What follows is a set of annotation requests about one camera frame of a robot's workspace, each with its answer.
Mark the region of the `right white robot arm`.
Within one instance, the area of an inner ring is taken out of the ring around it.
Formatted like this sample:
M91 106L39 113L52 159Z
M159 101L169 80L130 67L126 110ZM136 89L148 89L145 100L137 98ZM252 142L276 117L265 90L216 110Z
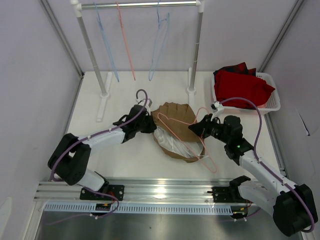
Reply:
M249 200L268 213L277 228L290 237L297 232L311 233L318 222L312 190L283 176L259 157L254 147L243 137L239 117L228 115L220 122L207 114L200 122L188 127L198 137L214 137L224 143L229 159L250 172L260 185L246 176L233 180L228 196L234 202Z

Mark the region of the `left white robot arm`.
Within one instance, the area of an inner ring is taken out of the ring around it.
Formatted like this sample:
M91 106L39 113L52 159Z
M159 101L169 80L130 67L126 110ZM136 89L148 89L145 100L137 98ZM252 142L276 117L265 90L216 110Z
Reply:
M88 169L90 156L106 147L123 144L137 133L150 134L156 130L149 106L134 105L129 114L123 115L110 128L80 138L72 133L65 134L48 160L54 175L68 185L80 185L90 189L97 200L108 196L107 180Z

